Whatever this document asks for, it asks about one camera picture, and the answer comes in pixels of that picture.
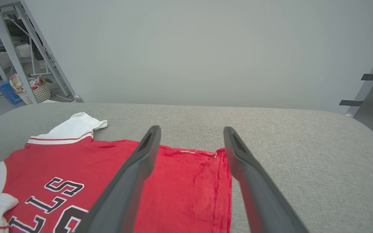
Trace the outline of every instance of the white wall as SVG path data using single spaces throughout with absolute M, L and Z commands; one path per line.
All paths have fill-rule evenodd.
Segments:
M 373 0 L 25 0 L 85 102 L 344 113 Z

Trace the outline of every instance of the gray fabric surface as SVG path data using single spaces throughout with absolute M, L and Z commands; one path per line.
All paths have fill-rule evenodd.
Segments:
M 140 140 L 158 124 L 163 145 L 215 151 L 224 146 L 223 127 L 232 126 L 311 233 L 373 232 L 373 132 L 352 118 L 295 109 L 38 104 L 0 117 L 0 161 L 82 111 L 108 120 L 96 140 Z M 249 232 L 235 179 L 231 232 Z

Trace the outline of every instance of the jersey hem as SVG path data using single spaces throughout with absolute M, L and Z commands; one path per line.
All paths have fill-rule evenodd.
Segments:
M 86 137 L 91 137 L 93 138 L 93 132 L 87 132 L 84 133 L 80 137 L 76 138 L 71 138 L 71 137 L 64 137 L 64 138 L 43 138 L 43 137 L 38 137 L 38 136 L 32 136 L 28 140 L 27 143 L 31 144 L 40 144 L 40 145 L 61 145 L 61 144 L 72 144 L 76 143 Z

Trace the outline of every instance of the laundry basket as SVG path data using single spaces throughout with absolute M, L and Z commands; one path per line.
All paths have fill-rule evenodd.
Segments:
M 40 86 L 31 86 L 31 88 L 37 87 L 37 89 L 33 90 L 34 96 L 37 99 L 37 103 L 44 102 L 51 98 L 51 92 L 49 90 L 49 86 L 47 82 L 44 81 L 43 84 Z M 27 92 L 17 93 L 17 95 L 28 105 L 32 104 L 31 99 L 28 96 Z

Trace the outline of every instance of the white sleeve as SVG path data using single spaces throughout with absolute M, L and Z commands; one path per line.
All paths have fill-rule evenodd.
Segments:
M 53 128 L 48 134 L 33 136 L 38 139 L 56 139 L 56 138 L 78 138 L 87 132 L 99 128 L 106 128 L 107 120 L 99 121 L 89 116 L 85 112 L 79 112 L 70 117 L 67 121 Z

